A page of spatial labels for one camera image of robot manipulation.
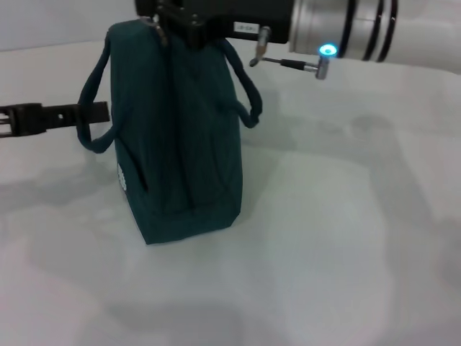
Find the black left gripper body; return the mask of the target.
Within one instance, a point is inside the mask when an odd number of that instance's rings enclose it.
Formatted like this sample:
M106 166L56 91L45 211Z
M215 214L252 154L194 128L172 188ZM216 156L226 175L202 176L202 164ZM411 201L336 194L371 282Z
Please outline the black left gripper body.
M1 106L1 125L8 125L1 138L35 136L47 131L43 106L40 103Z

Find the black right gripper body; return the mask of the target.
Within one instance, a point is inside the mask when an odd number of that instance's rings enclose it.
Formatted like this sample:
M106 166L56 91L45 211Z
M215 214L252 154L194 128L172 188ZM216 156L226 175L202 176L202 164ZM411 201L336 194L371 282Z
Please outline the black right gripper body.
M225 38L286 43L292 2L157 1L156 11L169 31L189 47L201 49Z

